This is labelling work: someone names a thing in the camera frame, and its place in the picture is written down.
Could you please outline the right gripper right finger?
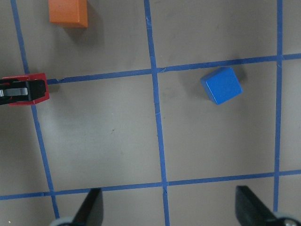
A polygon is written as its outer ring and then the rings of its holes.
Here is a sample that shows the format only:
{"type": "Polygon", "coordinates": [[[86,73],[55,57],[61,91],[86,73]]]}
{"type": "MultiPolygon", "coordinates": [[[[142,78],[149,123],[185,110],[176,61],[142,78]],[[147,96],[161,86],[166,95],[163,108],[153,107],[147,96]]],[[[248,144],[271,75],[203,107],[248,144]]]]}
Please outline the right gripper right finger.
{"type": "Polygon", "coordinates": [[[236,186],[235,215],[241,226],[280,226],[278,219],[248,186],[236,186]]]}

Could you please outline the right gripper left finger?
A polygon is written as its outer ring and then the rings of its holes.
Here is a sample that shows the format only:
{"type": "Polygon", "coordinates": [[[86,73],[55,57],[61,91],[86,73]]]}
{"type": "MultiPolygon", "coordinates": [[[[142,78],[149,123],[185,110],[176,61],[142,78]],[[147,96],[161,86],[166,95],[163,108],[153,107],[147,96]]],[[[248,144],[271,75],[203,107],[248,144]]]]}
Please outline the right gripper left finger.
{"type": "Polygon", "coordinates": [[[73,218],[76,226],[101,226],[103,223],[103,193],[101,188],[91,189],[73,218]]]}

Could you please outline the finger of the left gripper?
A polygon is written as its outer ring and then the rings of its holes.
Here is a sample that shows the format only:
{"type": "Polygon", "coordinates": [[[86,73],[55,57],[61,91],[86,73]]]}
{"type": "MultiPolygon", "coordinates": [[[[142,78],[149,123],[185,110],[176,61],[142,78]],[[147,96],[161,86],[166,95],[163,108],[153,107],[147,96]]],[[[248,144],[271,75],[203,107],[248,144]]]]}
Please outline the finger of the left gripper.
{"type": "Polygon", "coordinates": [[[46,96],[46,84],[43,80],[19,81],[17,79],[0,80],[0,103],[12,104],[38,100],[46,96]]]}

